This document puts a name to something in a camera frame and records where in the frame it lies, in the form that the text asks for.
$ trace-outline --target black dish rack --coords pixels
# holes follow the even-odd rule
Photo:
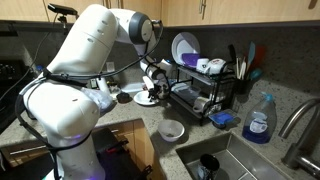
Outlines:
[[[178,65],[177,80],[170,85],[170,97],[191,112],[198,120],[200,120],[200,125],[202,125],[203,120],[207,118],[208,115],[231,107],[236,82],[232,65],[233,64],[231,63],[225,63],[224,67],[227,66],[227,71],[215,75],[202,74],[193,68]],[[186,74],[188,77],[182,79],[181,76],[183,74]],[[204,84],[204,86],[207,87],[205,88],[207,89],[207,92],[202,92],[203,89],[201,89],[200,93],[194,92],[192,86],[195,80]],[[179,87],[182,87],[180,86],[181,84],[185,85],[186,83],[190,84],[190,88],[180,91],[177,90]],[[210,98],[210,102],[203,112],[197,113],[194,112],[192,108],[195,100],[199,96]]]

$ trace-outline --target stove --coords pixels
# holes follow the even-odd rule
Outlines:
[[[22,78],[27,69],[22,60],[0,60],[0,97]],[[20,90],[30,81],[32,75],[28,74],[0,100],[0,134],[16,119],[15,101]]]

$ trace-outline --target kitchen sink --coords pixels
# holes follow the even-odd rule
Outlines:
[[[232,133],[179,148],[176,151],[193,179],[198,179],[197,168],[202,154],[211,154],[219,160],[217,180],[286,179],[269,162]]]

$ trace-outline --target faucet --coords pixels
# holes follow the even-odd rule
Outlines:
[[[319,139],[319,134],[317,136],[314,134],[319,133],[320,127],[320,98],[310,99],[301,104],[283,125],[279,136],[287,138],[297,122],[313,107],[315,107],[315,111],[300,139],[297,143],[291,144],[286,155],[281,160],[291,169],[301,167],[315,178],[320,179],[320,163],[310,157],[312,153],[310,147],[315,144],[315,140]]]

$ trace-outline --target bottle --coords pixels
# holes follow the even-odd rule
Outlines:
[[[273,97],[264,92],[262,94],[264,99],[248,113],[242,131],[244,138],[258,144],[268,143],[277,125]]]

